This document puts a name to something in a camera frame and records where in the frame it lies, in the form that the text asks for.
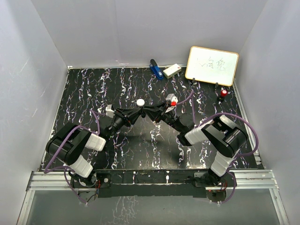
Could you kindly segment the white earbud charging case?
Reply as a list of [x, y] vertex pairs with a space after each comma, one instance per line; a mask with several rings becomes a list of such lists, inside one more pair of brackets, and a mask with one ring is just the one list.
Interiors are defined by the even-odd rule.
[[138, 99], [137, 101], [136, 101], [136, 105], [138, 106], [138, 107], [143, 107], [144, 105], [145, 105], [145, 101], [143, 100], [143, 99]]

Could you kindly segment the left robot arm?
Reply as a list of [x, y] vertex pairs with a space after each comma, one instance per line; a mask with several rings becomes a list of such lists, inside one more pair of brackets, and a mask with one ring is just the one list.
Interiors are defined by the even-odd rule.
[[69, 174], [74, 180], [85, 187], [92, 187], [97, 181], [96, 171], [83, 157], [82, 151], [85, 148], [102, 151], [123, 126], [132, 126], [141, 114], [142, 107], [122, 109], [107, 105], [105, 115], [112, 119], [110, 125], [101, 128], [97, 121], [95, 133], [69, 122], [48, 141], [46, 152], [63, 162], [70, 169]]

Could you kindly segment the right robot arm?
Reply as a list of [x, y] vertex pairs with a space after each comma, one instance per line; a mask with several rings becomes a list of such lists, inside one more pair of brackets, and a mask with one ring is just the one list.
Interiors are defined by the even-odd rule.
[[205, 185], [220, 186], [225, 182], [225, 173], [229, 165], [248, 140], [245, 130], [225, 114], [215, 114], [195, 127], [193, 115], [183, 113], [177, 116], [173, 112], [175, 104], [175, 102], [163, 102], [155, 106], [145, 106], [142, 107], [142, 114], [147, 115], [155, 123], [163, 121], [178, 131], [177, 138], [183, 146], [210, 141], [217, 150], [215, 159], [208, 171], [194, 180]]

